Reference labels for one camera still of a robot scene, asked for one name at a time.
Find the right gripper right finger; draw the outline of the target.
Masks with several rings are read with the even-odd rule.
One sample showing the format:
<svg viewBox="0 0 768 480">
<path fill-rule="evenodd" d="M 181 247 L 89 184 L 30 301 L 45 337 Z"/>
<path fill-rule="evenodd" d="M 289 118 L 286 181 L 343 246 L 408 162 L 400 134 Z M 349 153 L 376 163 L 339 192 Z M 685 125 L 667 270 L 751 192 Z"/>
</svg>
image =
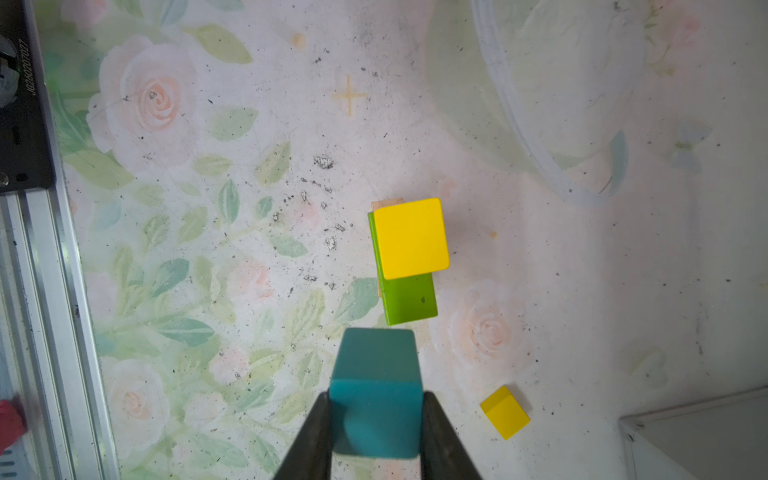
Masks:
<svg viewBox="0 0 768 480">
<path fill-rule="evenodd" d="M 431 391 L 424 392 L 420 439 L 423 480 L 481 480 L 455 429 Z"/>
</svg>

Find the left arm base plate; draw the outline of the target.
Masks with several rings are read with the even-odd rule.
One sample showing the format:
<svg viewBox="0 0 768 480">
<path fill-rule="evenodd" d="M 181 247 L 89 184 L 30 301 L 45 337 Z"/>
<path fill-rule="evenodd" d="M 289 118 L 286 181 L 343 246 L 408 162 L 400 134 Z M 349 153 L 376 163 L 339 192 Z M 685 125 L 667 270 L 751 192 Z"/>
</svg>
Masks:
<svg viewBox="0 0 768 480">
<path fill-rule="evenodd" d="M 1 3 L 1 192 L 55 183 L 41 82 L 22 1 Z"/>
</svg>

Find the small yellow cube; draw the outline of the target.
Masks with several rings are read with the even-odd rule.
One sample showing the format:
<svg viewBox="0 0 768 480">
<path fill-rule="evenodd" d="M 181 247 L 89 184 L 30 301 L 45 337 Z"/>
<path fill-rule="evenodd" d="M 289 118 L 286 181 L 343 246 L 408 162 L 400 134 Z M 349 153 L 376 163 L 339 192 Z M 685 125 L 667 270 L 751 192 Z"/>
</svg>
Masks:
<svg viewBox="0 0 768 480">
<path fill-rule="evenodd" d="M 501 386 L 480 407 L 502 439 L 508 440 L 530 423 L 530 417 L 507 386 Z"/>
</svg>

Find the natural wood block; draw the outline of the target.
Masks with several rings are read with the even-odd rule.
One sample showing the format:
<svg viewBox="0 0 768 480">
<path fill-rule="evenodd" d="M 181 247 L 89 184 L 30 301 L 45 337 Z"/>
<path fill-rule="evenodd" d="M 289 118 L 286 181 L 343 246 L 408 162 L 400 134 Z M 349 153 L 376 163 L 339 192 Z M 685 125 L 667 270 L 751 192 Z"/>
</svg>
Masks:
<svg viewBox="0 0 768 480">
<path fill-rule="evenodd" d="M 381 208 L 386 208 L 389 206 L 399 205 L 403 203 L 402 198 L 390 198 L 385 200 L 378 200 L 371 203 L 371 208 L 373 211 L 379 210 Z"/>
</svg>

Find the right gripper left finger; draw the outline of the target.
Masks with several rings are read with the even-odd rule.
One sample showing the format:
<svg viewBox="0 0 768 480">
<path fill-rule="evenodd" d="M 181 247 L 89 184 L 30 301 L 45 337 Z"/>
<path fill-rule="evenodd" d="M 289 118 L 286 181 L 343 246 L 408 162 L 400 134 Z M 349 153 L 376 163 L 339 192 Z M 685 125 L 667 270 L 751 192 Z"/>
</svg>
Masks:
<svg viewBox="0 0 768 480">
<path fill-rule="evenodd" d="M 328 480 L 331 471 L 331 401 L 324 391 L 316 398 L 273 479 Z"/>
</svg>

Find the teal cube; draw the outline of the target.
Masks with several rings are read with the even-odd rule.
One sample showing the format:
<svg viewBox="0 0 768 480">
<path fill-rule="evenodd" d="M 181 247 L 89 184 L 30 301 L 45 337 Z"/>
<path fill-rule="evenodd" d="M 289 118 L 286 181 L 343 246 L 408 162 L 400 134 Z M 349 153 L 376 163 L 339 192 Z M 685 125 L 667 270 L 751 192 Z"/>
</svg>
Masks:
<svg viewBox="0 0 768 480">
<path fill-rule="evenodd" d="M 328 393 L 335 453 L 418 456 L 424 389 L 412 331 L 346 329 Z"/>
</svg>

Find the green rectangular block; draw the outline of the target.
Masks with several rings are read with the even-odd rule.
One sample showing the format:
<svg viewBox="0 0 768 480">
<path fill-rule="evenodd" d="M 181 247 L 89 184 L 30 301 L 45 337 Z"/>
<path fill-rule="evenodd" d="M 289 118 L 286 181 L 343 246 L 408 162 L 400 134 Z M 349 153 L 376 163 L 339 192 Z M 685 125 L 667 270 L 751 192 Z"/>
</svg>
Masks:
<svg viewBox="0 0 768 480">
<path fill-rule="evenodd" d="M 432 274 L 385 279 L 373 212 L 368 213 L 368 221 L 386 324 L 395 326 L 437 317 L 438 305 Z"/>
</svg>

